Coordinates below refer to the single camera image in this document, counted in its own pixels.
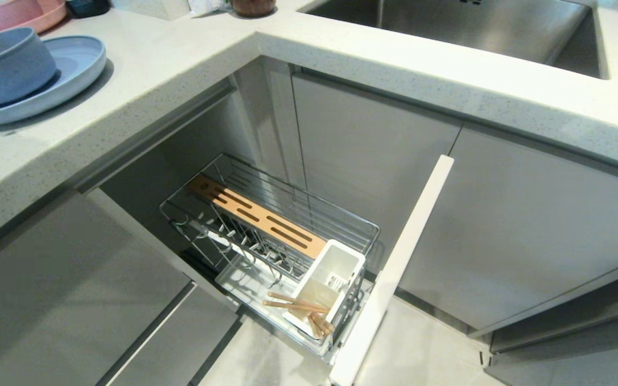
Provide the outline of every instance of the stainless steel sink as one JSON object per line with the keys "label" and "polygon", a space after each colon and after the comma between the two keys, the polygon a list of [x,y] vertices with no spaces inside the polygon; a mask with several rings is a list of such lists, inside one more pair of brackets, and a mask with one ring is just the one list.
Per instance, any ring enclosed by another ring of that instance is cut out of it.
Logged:
{"label": "stainless steel sink", "polygon": [[593,12],[562,0],[329,0],[308,12],[601,78]]}

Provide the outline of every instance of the white floor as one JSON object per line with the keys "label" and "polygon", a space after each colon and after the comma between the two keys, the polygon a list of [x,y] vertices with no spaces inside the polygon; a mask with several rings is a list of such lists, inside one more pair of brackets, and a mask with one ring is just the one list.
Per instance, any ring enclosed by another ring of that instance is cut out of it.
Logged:
{"label": "white floor", "polygon": [[[502,386],[483,373],[488,347],[393,298],[355,386]],[[253,320],[230,341],[202,386],[329,385],[330,367]]]}

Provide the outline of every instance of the kitchen counter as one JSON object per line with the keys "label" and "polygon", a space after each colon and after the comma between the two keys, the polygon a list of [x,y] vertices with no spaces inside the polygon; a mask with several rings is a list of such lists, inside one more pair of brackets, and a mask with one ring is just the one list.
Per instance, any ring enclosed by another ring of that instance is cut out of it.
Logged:
{"label": "kitchen counter", "polygon": [[297,12],[321,2],[278,0],[277,12],[258,20],[217,14],[167,22],[112,9],[44,36],[96,36],[110,63],[75,100],[0,132],[0,227],[260,55],[618,163],[618,1],[596,9],[607,80]]}

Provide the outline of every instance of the pink plate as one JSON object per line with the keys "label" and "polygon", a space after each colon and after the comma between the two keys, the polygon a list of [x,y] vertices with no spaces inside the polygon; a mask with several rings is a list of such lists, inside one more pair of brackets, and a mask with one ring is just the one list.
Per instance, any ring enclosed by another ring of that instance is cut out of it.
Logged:
{"label": "pink plate", "polygon": [[40,3],[44,14],[13,28],[32,27],[39,34],[54,27],[66,17],[67,10],[64,0],[37,0],[37,2]]}

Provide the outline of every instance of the blue bowl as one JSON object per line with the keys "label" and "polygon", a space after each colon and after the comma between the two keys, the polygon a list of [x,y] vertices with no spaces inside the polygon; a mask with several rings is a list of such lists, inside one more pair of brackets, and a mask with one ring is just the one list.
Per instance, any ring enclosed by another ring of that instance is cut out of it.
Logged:
{"label": "blue bowl", "polygon": [[0,32],[0,105],[37,90],[55,71],[56,62],[34,29]]}

